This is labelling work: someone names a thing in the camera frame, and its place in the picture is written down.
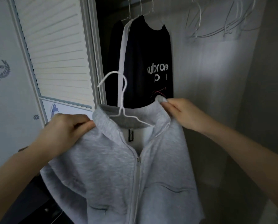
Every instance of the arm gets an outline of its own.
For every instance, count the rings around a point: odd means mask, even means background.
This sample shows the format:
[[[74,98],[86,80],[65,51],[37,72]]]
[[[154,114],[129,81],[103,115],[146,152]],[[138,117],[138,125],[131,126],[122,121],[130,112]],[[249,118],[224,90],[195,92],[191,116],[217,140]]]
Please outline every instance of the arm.
[[[0,220],[40,169],[93,127],[86,115],[56,114],[27,149],[10,157],[0,167]]]
[[[202,133],[223,147],[278,207],[278,155],[215,121],[186,99],[172,98],[163,108],[185,128]]]

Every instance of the clothing label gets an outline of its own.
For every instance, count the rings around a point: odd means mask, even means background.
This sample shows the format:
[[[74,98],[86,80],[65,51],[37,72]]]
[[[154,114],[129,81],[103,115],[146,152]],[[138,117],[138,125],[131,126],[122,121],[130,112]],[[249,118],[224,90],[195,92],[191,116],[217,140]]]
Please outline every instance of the clothing label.
[[[134,141],[134,130],[129,129],[129,142],[133,142],[133,141]]]

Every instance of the louvered closet door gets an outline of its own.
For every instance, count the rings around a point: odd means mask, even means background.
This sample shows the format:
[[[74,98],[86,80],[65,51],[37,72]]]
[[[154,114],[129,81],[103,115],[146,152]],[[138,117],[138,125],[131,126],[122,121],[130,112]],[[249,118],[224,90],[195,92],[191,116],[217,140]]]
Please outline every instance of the louvered closet door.
[[[94,107],[79,0],[14,0],[41,97]]]

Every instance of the zipper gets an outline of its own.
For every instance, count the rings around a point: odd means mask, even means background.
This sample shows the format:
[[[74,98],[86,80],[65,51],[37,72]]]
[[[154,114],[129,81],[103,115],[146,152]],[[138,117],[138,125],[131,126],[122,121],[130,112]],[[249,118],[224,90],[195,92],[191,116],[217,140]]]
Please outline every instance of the zipper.
[[[140,184],[140,167],[141,167],[141,157],[137,157],[136,173],[134,179],[134,200],[131,204],[131,215],[130,224],[134,224],[136,221],[137,208],[138,208],[138,197],[139,197],[139,184]]]

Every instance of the sweatshirt pocket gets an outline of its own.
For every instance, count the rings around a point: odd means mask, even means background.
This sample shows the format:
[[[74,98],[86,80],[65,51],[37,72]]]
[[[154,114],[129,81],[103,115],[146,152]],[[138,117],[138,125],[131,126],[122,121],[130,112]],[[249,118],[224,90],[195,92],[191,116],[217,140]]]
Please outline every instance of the sweatshirt pocket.
[[[163,182],[145,187],[137,214],[137,223],[198,224],[203,218],[195,188],[176,188]]]

